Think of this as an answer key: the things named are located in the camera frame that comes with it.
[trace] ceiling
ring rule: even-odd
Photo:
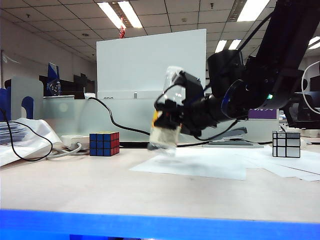
[[[98,7],[100,2],[106,1],[2,0],[1,16],[94,62],[97,41],[119,38],[119,30]],[[227,22],[234,0],[130,0],[130,3],[143,28],[127,28],[126,38],[206,29],[208,57],[214,53],[219,40],[246,39],[273,11],[276,0],[270,0],[256,21],[245,22]],[[267,24],[263,25],[243,49],[245,59],[257,53],[266,28]],[[316,33],[320,35],[320,25]],[[306,56],[319,55],[320,48],[306,52]]]

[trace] power strip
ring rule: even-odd
[[[80,143],[82,145],[81,150],[89,150],[89,136],[63,135],[60,139],[63,142],[64,146],[70,150],[75,150],[78,147],[77,143]]]

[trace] sheet of paper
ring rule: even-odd
[[[222,157],[219,153],[204,148],[178,148],[175,156],[158,155],[130,170],[245,180],[245,164],[241,160],[237,161],[232,151],[224,151],[224,154],[229,156]]]

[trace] robotic arm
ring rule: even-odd
[[[304,73],[298,68],[319,22],[319,0],[278,0],[256,57],[249,56],[244,65],[238,50],[210,56],[212,94],[207,96],[199,79],[180,71],[172,83],[185,88],[183,105],[156,101],[162,114],[154,126],[180,126],[182,133],[199,137],[206,127],[247,119],[250,109],[282,108]]]

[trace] clear plastic bottle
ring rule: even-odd
[[[176,77],[179,75],[183,68],[177,66],[169,66],[165,73],[165,83],[163,92],[166,89],[175,84]],[[182,105],[183,101],[183,89],[181,86],[174,86],[168,92],[166,92],[159,100],[159,103],[164,103],[165,100],[172,100],[177,105]],[[149,150],[160,150],[167,155],[174,155],[176,152],[176,146],[178,142],[180,126],[176,129],[168,129],[164,127],[158,127],[154,125],[154,122],[161,116],[162,111],[155,111],[152,119],[152,126],[149,138]]]

